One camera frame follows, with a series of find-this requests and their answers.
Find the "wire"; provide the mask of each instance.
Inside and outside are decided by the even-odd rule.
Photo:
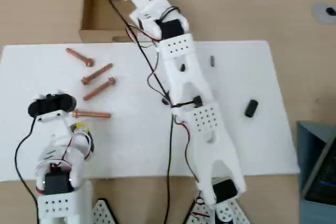
[[[129,31],[128,28],[126,28],[125,32],[126,32],[127,36],[131,39],[131,41],[133,41],[134,43],[137,43],[135,41],[135,39],[130,35],[130,33],[128,31]],[[149,48],[151,46],[156,46],[154,40],[152,40],[152,43],[149,46],[143,46],[143,45],[141,45],[142,48]]]
[[[149,35],[147,32],[145,32],[143,29],[141,29],[141,28],[139,28],[139,27],[137,27],[137,26],[134,26],[134,25],[132,25],[132,24],[128,24],[130,27],[132,27],[132,28],[135,28],[136,30],[138,30],[139,32],[141,32],[141,33],[143,33],[145,36],[147,36],[148,38],[150,38],[151,40],[154,40],[154,41],[156,41],[156,42],[159,42],[160,41],[160,39],[158,39],[158,38],[155,38],[154,36],[152,36],[152,35]]]
[[[167,16],[169,13],[171,13],[172,11],[174,10],[177,10],[179,13],[181,13],[181,10],[179,7],[177,6],[171,6],[171,7],[168,7],[164,12],[163,14],[161,15],[161,17],[159,18],[159,23],[161,23]]]
[[[189,160],[188,160],[188,148],[189,148],[189,143],[190,143],[190,139],[191,139],[191,138],[190,138],[190,131],[189,131],[187,125],[185,124],[185,122],[178,123],[178,122],[176,121],[176,116],[175,116],[174,121],[175,121],[175,123],[176,123],[177,125],[180,125],[180,126],[184,127],[185,130],[186,130],[186,132],[187,132],[187,134],[188,134],[188,141],[187,141],[187,144],[185,145],[185,149],[184,149],[184,158],[185,158],[185,162],[187,163],[187,166],[188,166],[190,172],[193,174],[195,180],[196,180],[197,182],[200,182],[200,181],[198,180],[196,174],[195,174],[194,171],[192,170],[192,168],[191,168],[191,166],[190,166],[190,163],[189,163]]]
[[[18,177],[20,178],[22,184],[24,185],[24,187],[26,188],[26,190],[28,191],[28,193],[31,195],[31,197],[33,198],[34,200],[34,203],[35,203],[35,208],[36,208],[36,223],[39,224],[40,223],[40,220],[38,218],[38,203],[37,203],[37,199],[35,197],[35,195],[33,194],[33,192],[29,189],[29,187],[27,186],[26,182],[24,181],[24,179],[22,178],[21,176],[21,173],[18,169],[18,164],[17,164],[17,155],[18,155],[18,152],[19,152],[19,149],[21,147],[21,145],[32,135],[33,133],[33,129],[34,129],[34,125],[35,125],[35,122],[36,122],[36,117],[34,117],[33,119],[33,122],[31,123],[31,127],[30,127],[30,132],[29,134],[23,138],[21,140],[21,142],[17,145],[16,147],[16,150],[15,150],[15,155],[14,155],[14,165],[15,165],[15,170],[16,170],[16,173],[18,175]]]
[[[122,14],[119,12],[119,10],[116,8],[116,6],[114,5],[113,1],[112,1],[112,0],[108,0],[108,1],[109,1],[110,5],[112,6],[112,8],[114,9],[114,11],[116,12],[116,14],[120,17],[120,19],[124,22],[124,24],[127,26],[127,28],[129,29],[129,31],[130,31],[131,34],[133,35],[133,37],[134,37],[134,39],[135,39],[135,42],[138,44],[138,47],[139,47],[141,53],[143,54],[143,56],[144,56],[144,58],[145,58],[145,60],[146,60],[146,62],[147,62],[147,64],[148,64],[148,66],[150,67],[150,69],[152,70],[152,72],[154,72],[154,69],[153,69],[151,63],[150,63],[150,61],[149,61],[147,55],[146,55],[145,52],[143,51],[143,49],[142,49],[142,47],[141,47],[141,45],[140,45],[140,43],[139,43],[139,41],[138,41],[138,38],[136,37],[136,35],[135,35],[134,31],[132,30],[131,26],[130,26],[129,23],[126,21],[126,19],[122,16]],[[153,74],[153,75],[154,75],[156,81],[158,82],[160,88],[162,89],[162,92],[164,93],[165,98],[166,98],[166,99],[169,99],[169,96],[168,96],[167,92],[165,91],[164,87],[162,86],[161,81],[158,79],[158,77],[157,77],[156,74]]]
[[[169,136],[169,158],[168,158],[168,169],[167,169],[167,177],[166,177],[166,185],[167,185],[167,209],[166,214],[164,216],[163,224],[167,223],[169,209],[170,209],[170,166],[172,162],[172,142],[173,142],[173,128],[174,128],[174,115],[172,115],[172,122],[170,124],[170,136]]]
[[[155,92],[159,93],[164,99],[166,99],[166,96],[165,96],[163,93],[161,93],[159,90],[153,88],[153,86],[152,86],[152,85],[150,84],[150,82],[149,82],[149,79],[153,76],[153,74],[155,74],[155,71],[157,70],[158,65],[159,65],[159,53],[156,53],[156,54],[157,54],[157,57],[156,57],[155,67],[154,67],[153,72],[151,72],[151,74],[147,77],[147,84],[148,84],[148,86],[149,86],[152,90],[154,90]]]

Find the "black wire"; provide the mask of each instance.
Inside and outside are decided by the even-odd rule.
[[[161,15],[161,17],[159,18],[159,22],[161,23],[167,16],[169,13],[171,13],[172,11],[174,10],[177,10],[179,13],[181,12],[180,8],[177,7],[177,6],[171,6],[171,7],[168,7],[164,12],[163,14]]]
[[[128,24],[128,22],[127,22],[126,19],[122,16],[122,14],[119,12],[119,10],[116,8],[116,6],[115,6],[114,3],[112,2],[112,0],[108,0],[108,1],[109,1],[109,3],[111,4],[111,6],[112,6],[112,8],[114,9],[114,11],[116,12],[116,14],[121,18],[121,20],[124,22],[124,24],[127,26],[127,28],[129,29],[129,31],[130,31],[131,34],[133,35],[133,37],[134,37],[134,39],[135,39],[135,42],[138,44],[138,47],[139,47],[140,51],[142,52],[143,56],[145,57],[145,60],[147,61],[149,67],[150,67],[151,70],[152,70],[152,72],[154,72],[154,69],[153,69],[151,63],[150,63],[150,61],[149,61],[147,55],[146,55],[145,52],[143,51],[143,49],[142,49],[142,47],[141,47],[141,45],[140,45],[140,43],[139,43],[139,40],[138,40],[137,36],[135,35],[134,31],[132,30],[131,26]],[[162,86],[161,81],[158,79],[158,77],[157,77],[157,75],[156,75],[155,73],[154,73],[154,77],[155,77],[156,81],[158,82],[160,88],[162,89],[162,91],[163,91],[163,93],[164,93],[164,95],[165,95],[165,98],[168,99],[168,100],[170,100],[170,98],[169,98],[167,92],[165,91],[165,89],[164,89],[163,86]]]
[[[158,68],[158,65],[159,65],[159,53],[156,53],[156,54],[157,54],[157,58],[156,58],[156,63],[155,63],[154,71],[151,72],[151,74],[147,77],[147,84],[148,84],[148,86],[149,86],[152,90],[154,90],[155,92],[159,93],[160,95],[163,96],[164,99],[166,99],[166,96],[165,96],[163,93],[161,93],[159,90],[153,88],[153,86],[152,86],[152,85],[150,84],[150,82],[149,82],[149,79],[153,76],[154,72],[156,71],[156,69]]]
[[[30,127],[30,132],[29,132],[29,134],[28,134],[25,138],[23,138],[23,139],[21,140],[21,142],[17,145],[16,150],[15,150],[15,155],[14,155],[14,164],[15,164],[15,169],[16,169],[16,173],[17,173],[17,175],[19,176],[19,178],[20,178],[22,184],[25,186],[26,190],[29,192],[29,194],[31,195],[31,197],[32,197],[33,200],[34,200],[35,208],[36,208],[36,223],[39,224],[39,223],[40,223],[40,220],[39,220],[39,218],[38,218],[38,203],[37,203],[37,199],[36,199],[35,195],[33,194],[33,192],[32,192],[32,191],[29,189],[29,187],[27,186],[27,184],[26,184],[26,182],[24,181],[24,179],[22,178],[21,173],[20,173],[20,171],[19,171],[19,169],[18,169],[18,165],[17,165],[17,154],[18,154],[18,151],[19,151],[21,145],[22,145],[22,144],[23,144],[23,143],[24,143],[24,142],[31,136],[31,134],[32,134],[32,132],[33,132],[33,129],[34,129],[35,122],[36,122],[36,117],[33,119],[32,125],[31,125],[31,127]]]
[[[167,209],[166,214],[164,216],[163,224],[167,223],[169,209],[170,209],[170,166],[172,162],[172,140],[173,140],[173,128],[174,128],[174,115],[172,115],[172,122],[170,125],[170,137],[169,137],[169,159],[168,159],[168,169],[167,169],[167,177],[166,177],[166,185],[167,185]]]

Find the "perforated plate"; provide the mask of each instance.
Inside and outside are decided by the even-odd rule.
[[[67,194],[43,195],[38,197],[40,219],[73,216],[79,213],[82,201],[80,190]]]
[[[215,209],[217,214],[216,224],[250,224],[246,215],[234,199],[216,204]],[[184,224],[213,224],[215,221],[210,218],[210,213],[211,210],[209,207],[204,204],[201,198],[198,198],[196,202],[193,202],[193,208],[188,213]]]
[[[184,34],[163,40],[159,43],[159,50],[164,59],[190,54],[195,51],[193,36]]]
[[[199,198],[193,204],[194,207],[188,213],[184,224],[211,224],[210,209],[206,204],[204,204],[204,201]]]
[[[193,125],[199,133],[213,131],[222,123],[217,103],[199,107],[187,112],[188,123]]]
[[[93,224],[117,224],[106,201],[99,199],[92,210]]]
[[[218,219],[222,223],[250,224],[244,212],[234,199],[226,200],[215,206]]]

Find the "yellow component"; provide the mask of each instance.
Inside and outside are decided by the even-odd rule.
[[[89,126],[86,125],[86,124],[84,124],[84,123],[75,123],[75,124],[73,124],[70,128],[71,128],[71,131],[74,132],[75,129],[80,128],[80,127],[85,127],[85,128],[88,129],[88,132],[90,132],[90,128],[89,128]]]

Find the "metal screw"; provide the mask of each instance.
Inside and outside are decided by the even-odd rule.
[[[93,74],[87,76],[87,77],[83,77],[82,78],[82,83],[84,85],[89,84],[93,79],[97,78],[98,76],[100,76],[101,74],[105,73],[107,70],[109,70],[110,68],[113,67],[113,64],[107,64],[106,66],[102,67],[101,69],[99,69],[98,71],[94,72]]]
[[[94,64],[93,59],[91,58],[86,58],[85,56],[77,53],[76,51],[72,50],[71,48],[66,49],[67,53],[71,54],[72,56],[76,57],[77,59],[85,62],[87,67],[92,67]]]
[[[110,118],[111,114],[104,113],[104,112],[80,111],[80,110],[75,109],[72,112],[72,116],[74,118],[79,118],[79,117]]]
[[[109,86],[114,86],[115,82],[116,82],[115,78],[110,77],[107,82],[103,83],[101,86],[97,87],[91,93],[88,93],[86,96],[84,96],[83,97],[84,101],[89,101],[90,99],[95,97],[97,94],[101,93],[103,90],[105,90]]]

